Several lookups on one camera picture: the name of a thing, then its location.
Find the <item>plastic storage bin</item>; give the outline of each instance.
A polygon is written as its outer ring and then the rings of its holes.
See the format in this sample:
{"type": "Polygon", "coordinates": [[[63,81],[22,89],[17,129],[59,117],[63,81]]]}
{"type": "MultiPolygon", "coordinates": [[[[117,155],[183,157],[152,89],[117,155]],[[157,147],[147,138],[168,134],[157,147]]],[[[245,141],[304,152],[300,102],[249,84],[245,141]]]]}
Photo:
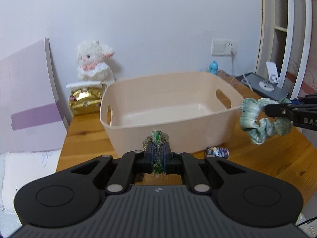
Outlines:
{"type": "Polygon", "coordinates": [[[100,120],[118,156],[142,149],[153,129],[169,135],[172,151],[193,153],[229,140],[242,101],[232,86],[210,73],[140,77],[108,87],[100,120]],[[231,108],[217,98],[217,90],[230,100],[231,108]]]}

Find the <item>green candy wrapper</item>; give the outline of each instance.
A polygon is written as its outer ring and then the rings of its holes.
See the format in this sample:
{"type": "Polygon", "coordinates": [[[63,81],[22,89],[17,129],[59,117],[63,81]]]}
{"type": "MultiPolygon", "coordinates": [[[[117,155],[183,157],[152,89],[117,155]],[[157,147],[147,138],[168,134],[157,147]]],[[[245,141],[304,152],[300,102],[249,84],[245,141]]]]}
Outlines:
{"type": "Polygon", "coordinates": [[[159,175],[164,173],[164,159],[162,145],[165,142],[169,142],[168,135],[159,130],[153,130],[149,136],[143,141],[143,150],[146,150],[146,147],[149,141],[154,142],[157,147],[155,154],[153,155],[153,174],[159,175]]]}

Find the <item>light switch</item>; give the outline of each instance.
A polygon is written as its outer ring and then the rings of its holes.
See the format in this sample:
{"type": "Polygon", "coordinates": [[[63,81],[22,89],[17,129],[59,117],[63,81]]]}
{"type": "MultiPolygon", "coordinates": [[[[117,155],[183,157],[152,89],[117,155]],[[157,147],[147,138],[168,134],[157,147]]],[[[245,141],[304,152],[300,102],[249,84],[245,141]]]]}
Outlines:
{"type": "Polygon", "coordinates": [[[212,55],[225,55],[226,52],[226,40],[213,39],[212,41],[212,55]]]}

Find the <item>white stuffed sheep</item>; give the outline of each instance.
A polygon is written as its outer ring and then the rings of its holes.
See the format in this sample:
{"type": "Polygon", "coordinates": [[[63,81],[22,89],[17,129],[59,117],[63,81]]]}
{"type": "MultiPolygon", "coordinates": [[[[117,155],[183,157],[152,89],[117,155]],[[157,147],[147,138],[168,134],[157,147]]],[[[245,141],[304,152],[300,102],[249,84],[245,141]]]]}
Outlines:
{"type": "Polygon", "coordinates": [[[115,82],[114,74],[105,59],[113,56],[115,52],[99,41],[82,42],[78,46],[78,72],[79,79],[83,81],[103,81],[107,85],[115,82]]]}

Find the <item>wood grain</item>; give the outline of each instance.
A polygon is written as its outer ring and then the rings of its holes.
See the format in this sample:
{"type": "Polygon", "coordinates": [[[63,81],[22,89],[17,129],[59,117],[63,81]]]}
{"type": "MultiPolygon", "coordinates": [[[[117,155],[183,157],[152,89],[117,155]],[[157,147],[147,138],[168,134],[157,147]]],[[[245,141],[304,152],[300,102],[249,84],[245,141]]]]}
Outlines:
{"type": "MultiPolygon", "coordinates": [[[[222,78],[229,83],[232,81],[230,76],[222,78]]],[[[245,98],[260,98],[244,85],[235,82],[233,86],[245,98]]],[[[218,94],[218,98],[228,104],[226,97],[218,94]]],[[[237,122],[230,141],[222,147],[229,148],[230,161],[293,184],[302,193],[305,203],[317,189],[317,151],[296,128],[288,135],[276,135],[262,145],[254,145],[237,122]]],[[[99,113],[75,116],[64,142],[57,171],[105,154],[117,158],[99,120],[99,113]]],[[[201,151],[194,156],[203,158],[204,154],[201,151]]],[[[155,177],[146,174],[143,182],[138,184],[181,184],[181,178],[177,175],[155,177]]]]}

